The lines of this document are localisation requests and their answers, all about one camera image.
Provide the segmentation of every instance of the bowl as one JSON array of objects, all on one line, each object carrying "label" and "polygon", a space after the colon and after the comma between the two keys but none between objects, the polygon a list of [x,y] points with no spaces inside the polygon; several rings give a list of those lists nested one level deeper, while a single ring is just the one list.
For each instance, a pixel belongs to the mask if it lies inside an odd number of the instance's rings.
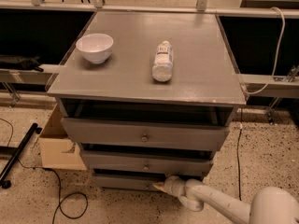
[{"label": "bowl", "polygon": [[112,53],[113,39],[106,34],[89,34],[76,42],[80,54],[91,63],[103,63]]}]

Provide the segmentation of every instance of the bottle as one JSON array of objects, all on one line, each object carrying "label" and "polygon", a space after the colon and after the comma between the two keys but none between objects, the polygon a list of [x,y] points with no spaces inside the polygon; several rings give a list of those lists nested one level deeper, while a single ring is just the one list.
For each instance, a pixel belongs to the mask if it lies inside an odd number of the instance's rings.
[{"label": "bottle", "polygon": [[160,82],[168,81],[173,70],[173,50],[168,41],[164,41],[157,47],[152,76]]}]

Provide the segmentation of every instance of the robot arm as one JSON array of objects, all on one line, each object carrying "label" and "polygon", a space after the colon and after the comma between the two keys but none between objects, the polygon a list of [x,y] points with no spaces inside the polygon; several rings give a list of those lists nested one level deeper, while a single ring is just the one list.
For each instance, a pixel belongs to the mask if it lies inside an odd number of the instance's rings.
[{"label": "robot arm", "polygon": [[154,185],[192,211],[201,211],[204,203],[212,206],[234,224],[297,224],[299,204],[283,189],[269,187],[260,190],[252,204],[243,203],[194,179],[183,181],[169,176],[165,182]]}]

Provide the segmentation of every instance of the cable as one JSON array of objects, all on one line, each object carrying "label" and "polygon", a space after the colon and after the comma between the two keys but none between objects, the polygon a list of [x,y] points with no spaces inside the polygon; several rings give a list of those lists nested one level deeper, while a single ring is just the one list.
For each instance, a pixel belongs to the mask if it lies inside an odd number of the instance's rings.
[{"label": "cable", "polygon": [[0,120],[2,120],[3,122],[5,122],[5,123],[9,124],[9,125],[10,125],[10,127],[11,127],[11,134],[10,134],[10,138],[9,138],[9,140],[8,140],[8,143],[7,143],[7,146],[9,146],[9,144],[10,144],[10,141],[11,141],[11,138],[12,138],[12,135],[13,135],[13,126],[12,126],[12,124],[11,124],[10,122],[8,122],[8,121],[7,121],[7,120],[5,120],[5,119],[1,119],[1,118],[0,118]]},{"label": "cable", "polygon": [[[79,191],[76,191],[76,192],[72,192],[72,193],[66,195],[66,196],[61,200],[62,182],[61,182],[60,177],[58,176],[58,174],[57,174],[54,170],[52,170],[52,169],[48,169],[48,168],[43,168],[43,167],[28,167],[28,166],[23,165],[23,164],[20,162],[20,160],[18,160],[18,162],[20,163],[20,165],[21,165],[23,168],[26,168],[26,169],[34,169],[34,170],[35,170],[36,168],[40,168],[40,169],[43,169],[43,170],[45,170],[45,171],[52,171],[52,172],[54,172],[55,175],[57,176],[57,178],[58,178],[58,185],[59,185],[59,190],[58,190],[58,205],[57,205],[57,207],[56,207],[56,209],[55,209],[55,212],[54,212],[54,215],[53,215],[52,224],[55,223],[55,218],[56,218],[56,214],[57,214],[58,209],[60,209],[60,211],[62,212],[62,214],[63,214],[65,217],[69,218],[69,219],[79,219],[80,217],[82,217],[82,216],[86,213],[86,210],[87,210],[87,208],[88,208],[88,198],[87,198],[87,195],[86,195],[86,194],[84,194],[84,193],[82,193],[82,192],[79,192]],[[67,198],[69,198],[69,197],[71,197],[71,196],[74,196],[74,195],[80,195],[80,196],[83,196],[84,199],[85,199],[85,203],[86,203],[86,205],[85,205],[85,208],[84,208],[83,212],[82,212],[80,215],[75,216],[75,217],[71,217],[71,216],[69,216],[68,214],[65,213],[65,211],[64,211],[63,208],[62,208],[62,204],[63,204],[63,202],[64,202]]]},{"label": "cable", "polygon": [[[276,55],[275,55],[275,60],[274,60],[274,66],[273,66],[273,70],[272,70],[272,74],[271,74],[271,78],[274,77],[274,74],[277,70],[277,65],[278,65],[278,54],[279,54],[279,49],[280,49],[280,42],[281,42],[281,39],[282,39],[282,36],[284,34],[284,29],[285,29],[285,26],[286,26],[286,22],[285,22],[285,18],[284,18],[284,15],[282,13],[282,11],[278,8],[278,7],[271,7],[271,9],[275,10],[277,13],[280,14],[281,16],[281,19],[282,19],[282,27],[281,27],[281,31],[280,31],[280,36],[279,36],[279,40],[278,40],[278,45],[277,45],[277,51],[276,51]],[[259,90],[257,91],[254,91],[254,92],[248,92],[248,91],[245,91],[243,89],[243,92],[248,94],[248,95],[251,95],[251,94],[257,94],[259,92],[262,92],[269,84],[270,84],[270,80],[264,84],[263,87],[261,87]]]},{"label": "cable", "polygon": [[240,146],[240,139],[243,130],[243,109],[241,108],[241,123],[240,123],[240,133],[237,138],[237,145],[236,145],[236,159],[237,159],[237,172],[238,172],[238,186],[239,186],[239,199],[242,201],[242,192],[241,192],[241,167],[240,167],[240,158],[239,158],[239,146]]}]

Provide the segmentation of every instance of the terrazzo floor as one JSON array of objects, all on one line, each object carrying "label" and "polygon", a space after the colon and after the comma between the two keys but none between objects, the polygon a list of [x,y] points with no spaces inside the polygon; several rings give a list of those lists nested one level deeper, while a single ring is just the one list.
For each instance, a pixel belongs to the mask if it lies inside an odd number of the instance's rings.
[{"label": "terrazzo floor", "polygon": [[[16,147],[36,122],[44,127],[55,103],[47,96],[23,95],[21,101],[9,108],[10,97],[0,93],[0,118],[13,125],[10,142]],[[276,186],[287,190],[299,200],[299,132],[289,112],[278,110],[275,125],[270,125],[262,109],[243,109],[243,130],[239,143],[241,166],[241,195],[250,203],[261,188]],[[236,147],[239,136],[241,110],[231,123],[231,131],[214,166],[204,183],[238,198],[238,169]],[[6,146],[11,128],[0,120],[0,145]],[[20,156],[27,167],[40,167],[38,134],[34,134]],[[141,192],[117,189],[100,189],[91,180],[89,171],[57,170],[61,178],[61,197],[80,191],[88,197],[88,207],[79,219],[69,219],[57,212],[54,223],[103,224],[228,224],[231,223],[212,207],[194,213],[179,201],[161,192]],[[17,162],[7,179],[10,189],[0,189],[0,223],[52,223],[58,204],[59,183],[55,173],[39,168],[24,168]],[[72,196],[63,204],[70,216],[79,215],[85,208],[82,196]]]}]

